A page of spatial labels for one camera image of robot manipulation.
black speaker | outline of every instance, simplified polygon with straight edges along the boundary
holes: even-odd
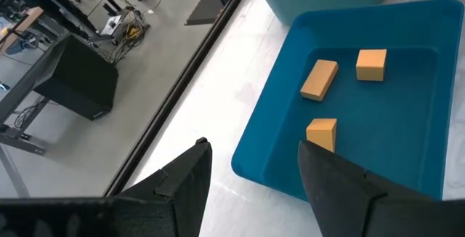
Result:
[[[68,36],[52,48],[34,91],[95,120],[113,107],[118,71],[87,44]]]

wooden block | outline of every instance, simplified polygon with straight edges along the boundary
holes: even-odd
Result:
[[[360,81],[383,81],[386,54],[386,49],[360,50],[356,66],[357,79]]]
[[[307,140],[334,153],[336,149],[336,123],[334,118],[316,118],[307,127]]]
[[[338,69],[337,62],[318,60],[300,89],[302,97],[321,102]]]

gray floor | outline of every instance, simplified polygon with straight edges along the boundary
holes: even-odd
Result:
[[[144,12],[158,0],[147,0],[144,4],[128,1]],[[198,1],[161,0],[153,15],[145,14],[152,28],[144,42],[118,64],[120,76],[109,115],[91,122],[62,106],[49,104],[27,130],[50,143],[47,154],[40,157],[7,149],[32,196],[103,193],[211,27],[184,26]],[[107,20],[102,4],[101,0],[83,0],[78,7],[99,27]],[[40,54],[32,51],[15,58],[32,63]],[[14,84],[30,67],[25,63],[0,57],[0,80]],[[35,96],[31,95],[19,108],[27,106]],[[14,197],[3,168],[0,197]]]

